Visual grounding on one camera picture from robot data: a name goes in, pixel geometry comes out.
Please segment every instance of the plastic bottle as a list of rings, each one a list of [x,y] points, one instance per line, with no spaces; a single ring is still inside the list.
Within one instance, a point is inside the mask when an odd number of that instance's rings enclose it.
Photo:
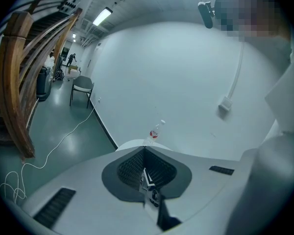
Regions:
[[[152,145],[156,139],[159,137],[162,126],[165,125],[166,122],[161,120],[160,124],[157,124],[149,133],[148,137],[144,140],[143,146]]]

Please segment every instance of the trash can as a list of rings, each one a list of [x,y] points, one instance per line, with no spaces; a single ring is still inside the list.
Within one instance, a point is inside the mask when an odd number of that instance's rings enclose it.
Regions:
[[[37,77],[37,86],[36,86],[36,96],[39,101],[45,101],[50,95],[51,91],[51,72],[50,68],[42,67],[38,77]]]

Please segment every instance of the hallway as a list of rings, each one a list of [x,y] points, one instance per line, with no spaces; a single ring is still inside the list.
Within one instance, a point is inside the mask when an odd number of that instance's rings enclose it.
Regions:
[[[87,97],[84,93],[74,92],[71,107],[69,106],[72,82],[73,79],[68,81],[67,77],[64,81],[54,82],[50,96],[46,101],[39,102],[29,131],[35,146],[35,158],[26,159],[26,163],[43,166],[48,153],[90,114],[92,107],[86,109]],[[71,166],[114,151],[113,145],[92,113],[86,122],[51,153],[43,169],[36,169],[30,165],[24,167],[26,195],[30,196],[40,186]],[[16,171],[21,176],[21,168],[22,163],[16,147],[0,147],[0,184],[10,171]],[[10,174],[7,183],[15,188],[16,174]],[[12,189],[7,188],[6,191],[7,197],[13,199]]]

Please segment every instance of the ceiling light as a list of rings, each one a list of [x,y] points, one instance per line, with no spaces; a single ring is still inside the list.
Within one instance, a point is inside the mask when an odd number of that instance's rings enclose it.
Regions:
[[[97,16],[97,18],[93,21],[93,24],[98,26],[103,20],[105,20],[108,16],[111,15],[113,11],[108,7],[105,7],[103,11]]]

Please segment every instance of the chair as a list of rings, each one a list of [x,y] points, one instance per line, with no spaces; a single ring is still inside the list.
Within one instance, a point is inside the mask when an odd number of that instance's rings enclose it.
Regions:
[[[87,101],[87,108],[90,100],[90,96],[93,92],[94,84],[89,77],[86,76],[79,76],[74,78],[71,90],[71,97],[70,97],[70,106],[71,101],[73,100],[73,91],[89,93],[88,101]]]

